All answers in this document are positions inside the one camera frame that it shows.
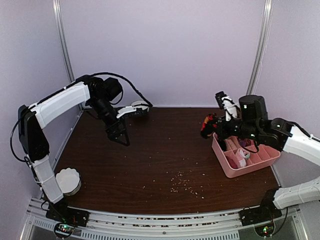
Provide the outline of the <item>maroon purple orange sock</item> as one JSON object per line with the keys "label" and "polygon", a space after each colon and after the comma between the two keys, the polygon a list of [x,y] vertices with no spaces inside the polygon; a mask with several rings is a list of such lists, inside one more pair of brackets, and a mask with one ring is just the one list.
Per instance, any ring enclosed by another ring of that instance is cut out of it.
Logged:
{"label": "maroon purple orange sock", "polygon": [[242,148],[246,148],[252,145],[252,141],[250,139],[240,139],[238,143]]}

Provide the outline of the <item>black argyle sock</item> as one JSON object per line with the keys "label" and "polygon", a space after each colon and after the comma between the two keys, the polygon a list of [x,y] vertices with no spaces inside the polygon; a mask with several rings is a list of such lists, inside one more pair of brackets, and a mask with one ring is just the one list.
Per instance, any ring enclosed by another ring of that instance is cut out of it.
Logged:
{"label": "black argyle sock", "polygon": [[218,123],[217,114],[216,113],[208,114],[202,123],[202,127],[200,130],[201,137],[204,139],[208,139],[209,137],[211,137],[216,131],[217,123]]}

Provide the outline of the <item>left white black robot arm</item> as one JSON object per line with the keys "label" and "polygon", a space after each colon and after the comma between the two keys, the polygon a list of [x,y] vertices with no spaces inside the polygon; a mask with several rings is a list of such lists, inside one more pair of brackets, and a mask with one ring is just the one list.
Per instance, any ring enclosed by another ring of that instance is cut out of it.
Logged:
{"label": "left white black robot arm", "polygon": [[106,75],[107,79],[102,79],[102,72],[85,74],[31,105],[21,105],[17,122],[12,128],[12,132],[18,134],[24,152],[24,157],[18,157],[17,160],[31,169],[47,200],[55,204],[51,211],[61,222],[69,221],[72,211],[61,203],[65,193],[54,174],[51,146],[45,129],[77,105],[86,105],[104,123],[107,137],[121,144],[120,138],[128,136],[125,117],[136,112],[137,107],[133,104],[115,107],[113,100],[123,92],[119,83],[123,77],[110,72]]}

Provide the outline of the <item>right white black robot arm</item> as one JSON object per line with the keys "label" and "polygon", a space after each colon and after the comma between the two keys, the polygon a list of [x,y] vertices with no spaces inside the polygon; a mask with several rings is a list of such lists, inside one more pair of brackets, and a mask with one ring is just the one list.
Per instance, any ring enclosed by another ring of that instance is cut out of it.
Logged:
{"label": "right white black robot arm", "polygon": [[[265,99],[260,95],[245,95],[234,102],[223,91],[215,95],[224,115],[215,120],[215,134],[220,140],[238,137],[251,140],[255,148],[269,147],[279,151],[281,157],[294,163],[301,160],[307,166],[320,167],[320,139],[307,132],[301,125],[281,117],[269,118]],[[298,180],[283,185],[259,206],[256,216],[268,220],[277,209],[302,205],[320,200],[320,172],[311,176],[298,174]]]}

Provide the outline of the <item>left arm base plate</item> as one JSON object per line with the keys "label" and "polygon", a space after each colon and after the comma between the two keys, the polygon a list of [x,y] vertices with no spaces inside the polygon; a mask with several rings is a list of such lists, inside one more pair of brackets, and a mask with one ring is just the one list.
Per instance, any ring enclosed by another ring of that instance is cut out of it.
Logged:
{"label": "left arm base plate", "polygon": [[58,211],[50,208],[45,217],[57,222],[67,223],[76,227],[86,227],[90,213],[86,210],[79,210],[68,207],[66,211]]}

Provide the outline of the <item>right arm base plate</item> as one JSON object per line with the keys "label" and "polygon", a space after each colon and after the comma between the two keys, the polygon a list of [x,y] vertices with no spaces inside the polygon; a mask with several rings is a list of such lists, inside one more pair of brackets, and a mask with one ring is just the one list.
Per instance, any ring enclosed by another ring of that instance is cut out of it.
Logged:
{"label": "right arm base plate", "polygon": [[281,210],[269,206],[246,208],[239,211],[238,214],[242,226],[257,225],[264,222],[269,223],[283,215]]}

